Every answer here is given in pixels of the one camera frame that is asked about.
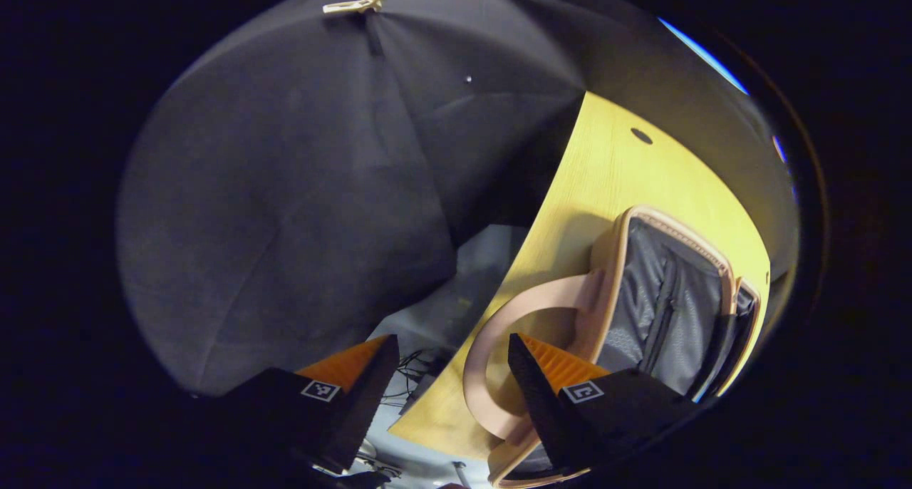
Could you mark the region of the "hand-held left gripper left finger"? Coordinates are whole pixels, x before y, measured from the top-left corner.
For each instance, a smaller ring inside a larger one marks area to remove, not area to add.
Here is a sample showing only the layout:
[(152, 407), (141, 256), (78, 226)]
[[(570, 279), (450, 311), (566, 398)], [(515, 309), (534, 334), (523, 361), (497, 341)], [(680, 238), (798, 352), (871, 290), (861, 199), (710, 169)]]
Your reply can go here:
[(228, 415), (251, 437), (339, 474), (354, 463), (398, 365), (398, 338), (384, 334), (305, 369), (265, 369), (228, 393)]

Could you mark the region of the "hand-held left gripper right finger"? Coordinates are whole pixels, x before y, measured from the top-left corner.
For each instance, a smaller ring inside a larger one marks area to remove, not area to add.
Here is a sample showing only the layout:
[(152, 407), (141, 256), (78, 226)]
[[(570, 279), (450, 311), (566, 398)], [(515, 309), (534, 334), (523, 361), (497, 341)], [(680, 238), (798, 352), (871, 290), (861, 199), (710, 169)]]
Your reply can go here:
[(703, 410), (638, 369), (609, 372), (528, 334), (511, 334), (508, 363), (551, 466), (563, 475), (625, 463)]

